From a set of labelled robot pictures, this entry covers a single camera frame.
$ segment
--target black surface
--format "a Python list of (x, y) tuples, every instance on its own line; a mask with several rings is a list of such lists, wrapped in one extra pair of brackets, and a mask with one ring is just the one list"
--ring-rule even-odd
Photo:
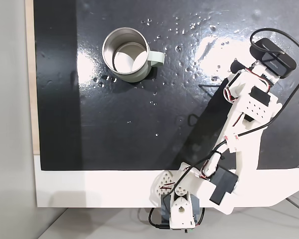
[[(208, 86), (221, 84), (235, 58), (250, 56), (251, 32), (275, 27), (299, 41), (299, 1), (35, 0), (34, 17), (42, 170), (178, 169), (197, 161), (230, 107), (221, 87)], [(166, 52), (165, 65), (137, 84), (113, 77), (102, 59), (104, 39), (124, 26)], [(299, 50), (274, 33), (259, 37), (297, 61), (271, 90), (284, 102), (299, 81)], [(223, 165), (234, 168), (234, 154), (225, 156)], [(264, 131), (258, 166), (295, 167), (299, 92)]]

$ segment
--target water droplet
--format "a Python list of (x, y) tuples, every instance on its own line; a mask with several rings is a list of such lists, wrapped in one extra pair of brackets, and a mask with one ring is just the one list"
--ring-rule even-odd
[(176, 50), (177, 52), (181, 52), (181, 47), (180, 47), (180, 46), (176, 46), (176, 47), (175, 47), (175, 50)]
[(103, 79), (103, 80), (108, 80), (110, 77), (109, 76), (107, 76), (107, 75), (103, 75), (103, 76), (101, 76), (101, 79)]

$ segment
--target stainless steel mug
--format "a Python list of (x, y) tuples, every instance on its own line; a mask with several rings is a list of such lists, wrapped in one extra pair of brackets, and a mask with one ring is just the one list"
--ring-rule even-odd
[(122, 27), (112, 31), (105, 39), (102, 55), (106, 65), (126, 82), (143, 80), (153, 66), (164, 65), (165, 54), (150, 51), (142, 34)]

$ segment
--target white surface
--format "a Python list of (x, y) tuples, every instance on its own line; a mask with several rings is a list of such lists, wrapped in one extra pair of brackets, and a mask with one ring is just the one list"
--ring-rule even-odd
[(195, 220), (193, 215), (193, 206), (191, 204), (190, 194), (187, 194), (188, 200), (179, 197), (174, 201), (171, 196), (171, 207), (169, 226), (171, 229), (189, 229), (195, 228)]
[(0, 239), (38, 238), (63, 211), (36, 207), (24, 0), (0, 0)]
[(146, 49), (138, 43), (121, 46), (114, 56), (114, 66), (120, 73), (129, 73), (140, 68), (146, 61)]
[[(206, 209), (202, 225), (184, 234), (148, 223), (149, 209), (68, 209), (40, 239), (299, 239), (299, 210), (286, 200), (270, 208)], [(152, 220), (160, 223), (158, 210)]]
[[(35, 156), (34, 164), (39, 207), (143, 208), (160, 205), (153, 196), (153, 188), (161, 171), (48, 172), (41, 171), (39, 156)], [(117, 195), (125, 194), (125, 187), (131, 182), (137, 188), (135, 193), (117, 200)], [(272, 206), (299, 190), (299, 168), (257, 170), (244, 182), (252, 190), (233, 196), (235, 207)], [(197, 195), (202, 207), (213, 206), (204, 198), (204, 192), (199, 191)]]

